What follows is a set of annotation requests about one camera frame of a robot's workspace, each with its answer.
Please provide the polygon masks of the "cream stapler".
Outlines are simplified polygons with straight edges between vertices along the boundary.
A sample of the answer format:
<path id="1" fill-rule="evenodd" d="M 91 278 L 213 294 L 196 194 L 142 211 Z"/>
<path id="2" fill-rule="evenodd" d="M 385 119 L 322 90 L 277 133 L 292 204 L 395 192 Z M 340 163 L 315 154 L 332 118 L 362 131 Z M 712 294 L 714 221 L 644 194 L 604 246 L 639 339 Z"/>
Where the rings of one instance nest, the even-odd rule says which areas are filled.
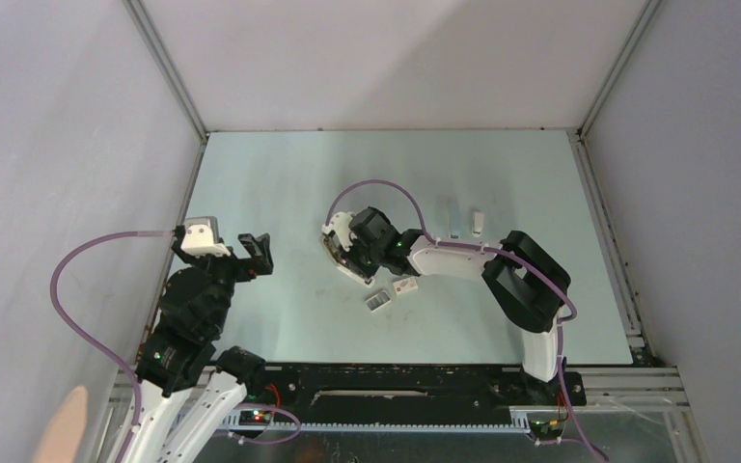
<path id="1" fill-rule="evenodd" d="M 364 287 L 374 286 L 374 277 L 365 276 L 350 263 L 347 259 L 347 251 L 341 246 L 335 237 L 323 235 L 320 238 L 320 243 L 336 268 L 345 274 L 345 276 Z"/>

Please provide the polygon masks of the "staple box sleeve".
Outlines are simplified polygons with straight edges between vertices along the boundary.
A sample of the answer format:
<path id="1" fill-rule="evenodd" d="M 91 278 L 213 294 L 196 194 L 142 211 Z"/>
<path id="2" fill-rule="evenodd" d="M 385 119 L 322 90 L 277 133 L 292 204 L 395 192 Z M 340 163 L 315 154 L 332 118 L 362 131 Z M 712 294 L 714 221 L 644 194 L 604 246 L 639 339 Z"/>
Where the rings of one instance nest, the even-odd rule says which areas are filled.
<path id="1" fill-rule="evenodd" d="M 409 294 L 419 288 L 417 278 L 414 276 L 399 278 L 392 282 L 392 286 L 396 296 Z"/>

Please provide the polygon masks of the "staple tray with staples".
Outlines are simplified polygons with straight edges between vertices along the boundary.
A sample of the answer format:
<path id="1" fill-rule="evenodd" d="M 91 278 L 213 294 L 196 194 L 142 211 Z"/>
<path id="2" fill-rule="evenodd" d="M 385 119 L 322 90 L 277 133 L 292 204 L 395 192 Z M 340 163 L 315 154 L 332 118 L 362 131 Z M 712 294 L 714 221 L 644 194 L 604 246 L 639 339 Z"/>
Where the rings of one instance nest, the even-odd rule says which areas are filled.
<path id="1" fill-rule="evenodd" d="M 370 312 L 375 313 L 390 305 L 392 298 L 387 290 L 381 289 L 366 299 L 365 305 Z"/>

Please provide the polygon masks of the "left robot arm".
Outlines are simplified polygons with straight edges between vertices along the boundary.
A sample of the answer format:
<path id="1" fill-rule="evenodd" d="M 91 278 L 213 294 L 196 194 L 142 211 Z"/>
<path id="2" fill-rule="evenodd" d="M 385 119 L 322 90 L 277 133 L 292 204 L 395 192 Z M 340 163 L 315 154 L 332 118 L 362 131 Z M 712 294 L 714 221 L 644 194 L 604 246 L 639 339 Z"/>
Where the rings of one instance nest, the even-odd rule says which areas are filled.
<path id="1" fill-rule="evenodd" d="M 237 346 L 215 353 L 236 285 L 274 268 L 269 234 L 237 239 L 246 258 L 215 232 L 176 228 L 171 249 L 186 266 L 158 300 L 160 317 L 134 371 L 131 438 L 113 449 L 116 461 L 192 462 L 237 405 L 264 394 L 262 357 Z"/>

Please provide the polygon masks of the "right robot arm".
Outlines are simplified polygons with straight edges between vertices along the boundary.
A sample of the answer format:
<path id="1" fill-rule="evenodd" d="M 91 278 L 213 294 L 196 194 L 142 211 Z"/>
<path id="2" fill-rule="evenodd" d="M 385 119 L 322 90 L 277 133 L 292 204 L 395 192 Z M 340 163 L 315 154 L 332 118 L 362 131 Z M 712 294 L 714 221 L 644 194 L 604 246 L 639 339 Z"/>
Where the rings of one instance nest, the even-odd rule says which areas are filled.
<path id="1" fill-rule="evenodd" d="M 371 287 L 379 269 L 404 279 L 447 276 L 482 282 L 522 342 L 522 388 L 536 403 L 567 402 L 562 308 L 568 305 L 568 273 L 522 231 L 499 246 L 471 244 L 399 231 L 375 207 L 337 212 L 321 228 L 320 242 L 335 266 Z"/>

